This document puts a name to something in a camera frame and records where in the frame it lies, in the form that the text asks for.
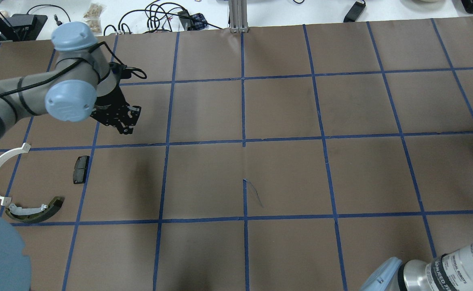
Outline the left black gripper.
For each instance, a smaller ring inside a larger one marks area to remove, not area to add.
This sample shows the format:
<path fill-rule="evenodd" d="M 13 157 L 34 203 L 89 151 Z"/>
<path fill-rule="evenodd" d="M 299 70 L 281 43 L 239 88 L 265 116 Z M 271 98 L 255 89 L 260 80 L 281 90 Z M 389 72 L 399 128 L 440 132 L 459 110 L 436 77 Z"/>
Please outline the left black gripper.
<path fill-rule="evenodd" d="M 90 117 L 106 127 L 114 127 L 120 134 L 133 134 L 141 114 L 141 106 L 130 105 L 119 85 L 97 98 Z"/>

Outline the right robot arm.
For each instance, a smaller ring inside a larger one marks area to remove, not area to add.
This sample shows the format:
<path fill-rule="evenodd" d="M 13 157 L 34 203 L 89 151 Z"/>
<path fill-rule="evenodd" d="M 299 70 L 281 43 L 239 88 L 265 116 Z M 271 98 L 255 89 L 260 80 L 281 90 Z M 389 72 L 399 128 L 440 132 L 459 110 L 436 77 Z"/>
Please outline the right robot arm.
<path fill-rule="evenodd" d="M 473 243 L 430 263 L 397 257 L 386 260 L 361 291 L 473 291 Z"/>

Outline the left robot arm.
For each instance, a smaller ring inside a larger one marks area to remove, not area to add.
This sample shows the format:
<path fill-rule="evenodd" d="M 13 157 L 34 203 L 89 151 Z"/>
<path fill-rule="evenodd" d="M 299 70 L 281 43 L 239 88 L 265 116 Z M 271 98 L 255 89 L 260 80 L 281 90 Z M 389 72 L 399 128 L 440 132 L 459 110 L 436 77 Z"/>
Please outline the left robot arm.
<path fill-rule="evenodd" d="M 141 107 L 126 101 L 120 81 L 139 69 L 108 61 L 106 43 L 83 22 L 59 26 L 50 40 L 58 53 L 54 70 L 0 80 L 0 140 L 20 120 L 45 114 L 73 123 L 93 118 L 132 134 Z"/>

